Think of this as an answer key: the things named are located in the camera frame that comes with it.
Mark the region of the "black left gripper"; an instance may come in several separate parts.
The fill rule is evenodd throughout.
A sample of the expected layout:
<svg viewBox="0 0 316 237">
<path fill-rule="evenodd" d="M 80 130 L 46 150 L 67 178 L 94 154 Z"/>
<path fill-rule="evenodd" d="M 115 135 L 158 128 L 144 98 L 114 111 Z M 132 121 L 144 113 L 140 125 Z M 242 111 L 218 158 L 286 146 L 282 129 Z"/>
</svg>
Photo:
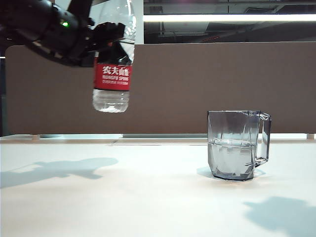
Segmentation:
<svg viewBox="0 0 316 237">
<path fill-rule="evenodd" d="M 133 33 L 123 23 L 102 23 L 92 30 L 89 17 L 93 0 L 71 0 L 67 9 L 51 7 L 51 16 L 38 42 L 43 57 L 71 67 L 98 63 L 131 66 Z"/>
</svg>

